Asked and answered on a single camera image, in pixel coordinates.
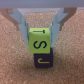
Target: brown carpet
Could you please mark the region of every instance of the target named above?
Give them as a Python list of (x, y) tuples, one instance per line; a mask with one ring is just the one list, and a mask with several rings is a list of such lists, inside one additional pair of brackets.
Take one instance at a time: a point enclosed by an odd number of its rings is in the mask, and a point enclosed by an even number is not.
[[(49, 27), (53, 14), (26, 14), (29, 27)], [(0, 15), (0, 84), (84, 84), (84, 11), (77, 10), (59, 32), (54, 67), (37, 69), (23, 37)]]

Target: navy cube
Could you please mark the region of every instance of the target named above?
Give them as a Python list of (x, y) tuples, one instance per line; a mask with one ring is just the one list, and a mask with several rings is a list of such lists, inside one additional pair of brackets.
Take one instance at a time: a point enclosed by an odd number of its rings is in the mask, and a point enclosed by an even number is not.
[(50, 54), (34, 54), (34, 64), (37, 68), (53, 67), (53, 49)]

